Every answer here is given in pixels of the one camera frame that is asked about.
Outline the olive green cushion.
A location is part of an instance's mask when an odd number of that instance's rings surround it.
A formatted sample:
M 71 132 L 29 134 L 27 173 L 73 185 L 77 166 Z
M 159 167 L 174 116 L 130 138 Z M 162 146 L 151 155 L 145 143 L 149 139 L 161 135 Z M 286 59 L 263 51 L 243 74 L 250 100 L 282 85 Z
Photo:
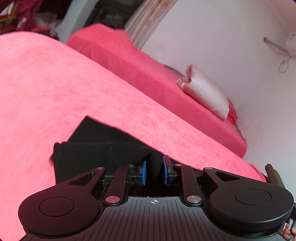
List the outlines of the olive green cushion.
M 276 169 L 273 168 L 273 166 L 271 164 L 267 164 L 265 166 L 265 171 L 267 173 L 269 183 L 274 184 L 274 185 L 278 185 L 282 188 L 285 188 L 285 185 L 284 185 L 279 173 L 276 171 Z

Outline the pink fleece blanket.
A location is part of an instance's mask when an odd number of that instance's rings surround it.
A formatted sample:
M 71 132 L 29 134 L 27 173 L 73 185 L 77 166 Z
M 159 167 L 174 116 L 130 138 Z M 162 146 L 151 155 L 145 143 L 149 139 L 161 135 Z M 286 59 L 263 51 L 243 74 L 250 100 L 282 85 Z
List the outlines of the pink fleece blanket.
M 18 208 L 53 186 L 55 143 L 85 116 L 114 126 L 196 169 L 264 181 L 262 173 L 96 62 L 32 32 L 1 36 L 1 238 L 25 232 Z

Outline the red folded cloth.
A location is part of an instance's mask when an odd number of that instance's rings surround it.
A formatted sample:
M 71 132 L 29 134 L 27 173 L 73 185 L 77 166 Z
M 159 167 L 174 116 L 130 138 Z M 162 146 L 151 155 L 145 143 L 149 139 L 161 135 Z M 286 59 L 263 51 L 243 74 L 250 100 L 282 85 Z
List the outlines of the red folded cloth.
M 229 104 L 229 113 L 227 115 L 227 120 L 229 120 L 230 123 L 236 125 L 238 120 L 236 109 L 230 99 L 228 99 L 228 104 Z

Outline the red hanging clothes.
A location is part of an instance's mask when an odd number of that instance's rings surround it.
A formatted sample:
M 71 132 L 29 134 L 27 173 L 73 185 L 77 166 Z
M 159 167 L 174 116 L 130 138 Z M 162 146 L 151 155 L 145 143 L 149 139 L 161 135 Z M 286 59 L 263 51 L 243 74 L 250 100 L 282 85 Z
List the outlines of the red hanging clothes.
M 59 40 L 48 26 L 37 25 L 34 17 L 43 1 L 1 1 L 1 35 L 12 32 L 34 32 Z

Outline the beige patterned curtain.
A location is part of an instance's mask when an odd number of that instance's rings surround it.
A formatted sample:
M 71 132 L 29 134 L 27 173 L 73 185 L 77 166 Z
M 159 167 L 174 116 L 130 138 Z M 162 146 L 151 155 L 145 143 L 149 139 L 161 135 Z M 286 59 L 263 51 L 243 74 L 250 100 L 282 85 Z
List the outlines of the beige patterned curtain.
M 177 0 L 146 0 L 125 24 L 125 32 L 138 49 L 142 49 L 155 28 Z

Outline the pink bed sheet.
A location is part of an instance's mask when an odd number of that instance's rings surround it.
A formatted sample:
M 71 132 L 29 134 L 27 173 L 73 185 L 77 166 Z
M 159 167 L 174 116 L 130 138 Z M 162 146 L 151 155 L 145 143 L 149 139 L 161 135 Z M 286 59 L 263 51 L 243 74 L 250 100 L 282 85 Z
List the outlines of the pink bed sheet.
M 180 75 L 137 49 L 124 30 L 94 24 L 70 36 L 67 46 L 108 69 L 193 127 L 243 158 L 247 143 L 237 126 L 185 94 Z

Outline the pale pink pillow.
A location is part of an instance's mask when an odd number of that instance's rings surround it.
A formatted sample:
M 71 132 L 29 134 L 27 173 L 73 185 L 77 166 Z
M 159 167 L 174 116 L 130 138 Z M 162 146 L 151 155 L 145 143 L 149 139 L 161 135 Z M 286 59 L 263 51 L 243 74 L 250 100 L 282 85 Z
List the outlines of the pale pink pillow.
M 176 84 L 182 91 L 211 111 L 215 116 L 226 120 L 229 103 L 225 92 L 195 65 L 190 64 L 186 76 L 180 77 Z

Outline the wall pipe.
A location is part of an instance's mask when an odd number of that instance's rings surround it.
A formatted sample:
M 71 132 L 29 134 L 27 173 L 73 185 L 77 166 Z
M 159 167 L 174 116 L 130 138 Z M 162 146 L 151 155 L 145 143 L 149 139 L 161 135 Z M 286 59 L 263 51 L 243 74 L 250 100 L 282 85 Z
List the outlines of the wall pipe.
M 280 50 L 281 52 L 284 52 L 284 53 L 286 53 L 286 54 L 289 55 L 289 52 L 287 51 L 287 49 L 285 49 L 285 48 L 279 46 L 278 44 L 274 43 L 273 41 L 269 40 L 267 37 L 264 37 L 264 38 L 263 38 L 263 41 L 264 41 L 266 44 L 269 44 L 269 45 L 273 46 L 274 48 Z

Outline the black pants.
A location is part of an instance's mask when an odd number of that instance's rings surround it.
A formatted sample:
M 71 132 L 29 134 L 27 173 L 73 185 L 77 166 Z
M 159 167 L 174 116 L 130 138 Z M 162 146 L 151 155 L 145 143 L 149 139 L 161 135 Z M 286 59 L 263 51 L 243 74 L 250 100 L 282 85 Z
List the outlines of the black pants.
M 160 184 L 163 175 L 163 154 L 117 128 L 88 116 L 71 137 L 55 143 L 51 159 L 56 183 L 69 180 L 97 167 L 114 171 L 120 166 L 147 163 L 148 185 Z

